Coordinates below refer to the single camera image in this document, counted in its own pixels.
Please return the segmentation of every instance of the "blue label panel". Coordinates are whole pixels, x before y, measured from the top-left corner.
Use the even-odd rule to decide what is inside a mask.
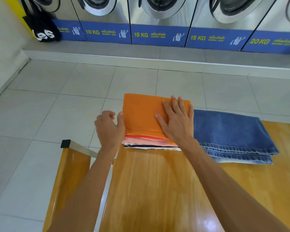
[[[290,32],[255,31],[243,51],[290,54]]]
[[[189,27],[131,24],[131,30],[133,44],[184,47]]]
[[[131,44],[130,24],[81,21],[88,41]]]
[[[186,47],[198,49],[241,50],[251,30],[192,27]]]
[[[63,40],[86,41],[79,21],[53,19],[53,22],[61,32]]]

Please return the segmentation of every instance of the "forearm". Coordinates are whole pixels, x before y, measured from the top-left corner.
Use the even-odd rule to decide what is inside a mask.
[[[197,140],[189,140],[180,148],[194,168],[226,232],[290,231],[230,177]]]
[[[54,220],[48,232],[93,232],[116,151],[114,148],[99,151],[84,181]]]

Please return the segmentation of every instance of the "hand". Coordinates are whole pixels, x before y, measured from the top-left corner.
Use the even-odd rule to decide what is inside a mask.
[[[163,106],[169,117],[169,123],[160,114],[155,117],[158,120],[165,135],[179,147],[181,147],[187,140],[193,139],[193,107],[189,106],[189,115],[186,113],[184,101],[181,97],[176,98],[172,95],[172,107],[166,101],[163,101]]]
[[[113,122],[114,116],[112,111],[103,111],[97,116],[95,126],[101,149],[115,150],[116,153],[125,136],[125,125],[122,111],[117,115],[117,125]]]

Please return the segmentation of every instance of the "black tote bag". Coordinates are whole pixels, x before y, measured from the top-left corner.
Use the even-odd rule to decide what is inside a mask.
[[[26,16],[23,17],[34,36],[40,42],[60,41],[61,32],[52,21],[50,15],[42,8],[39,9],[33,0],[29,0],[33,13],[31,14],[25,0],[21,0]]]

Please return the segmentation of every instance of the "tiled floor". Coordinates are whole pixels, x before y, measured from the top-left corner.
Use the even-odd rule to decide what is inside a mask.
[[[290,123],[290,80],[31,61],[0,96],[0,231],[42,230],[61,140],[97,152],[94,120],[125,93]]]

